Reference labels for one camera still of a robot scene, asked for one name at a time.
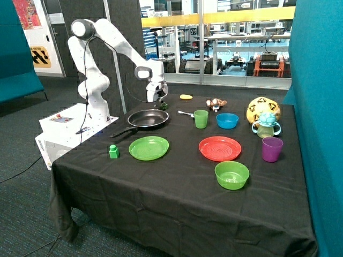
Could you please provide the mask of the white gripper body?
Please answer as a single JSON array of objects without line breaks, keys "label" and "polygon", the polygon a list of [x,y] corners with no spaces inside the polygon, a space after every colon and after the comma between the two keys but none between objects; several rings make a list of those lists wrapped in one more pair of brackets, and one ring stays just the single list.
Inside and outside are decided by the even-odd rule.
[{"label": "white gripper body", "polygon": [[146,86],[148,102],[162,101],[168,95],[168,85],[165,81],[150,82]]}]

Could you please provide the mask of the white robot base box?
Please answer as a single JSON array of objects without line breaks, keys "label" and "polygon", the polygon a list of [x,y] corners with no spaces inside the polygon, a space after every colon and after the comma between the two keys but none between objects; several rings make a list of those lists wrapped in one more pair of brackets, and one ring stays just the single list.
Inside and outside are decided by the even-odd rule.
[{"label": "white robot base box", "polygon": [[118,120],[110,116],[105,121],[91,115],[91,107],[77,103],[39,120],[42,133],[35,137],[38,149],[48,170],[53,161],[88,140],[96,133]]}]

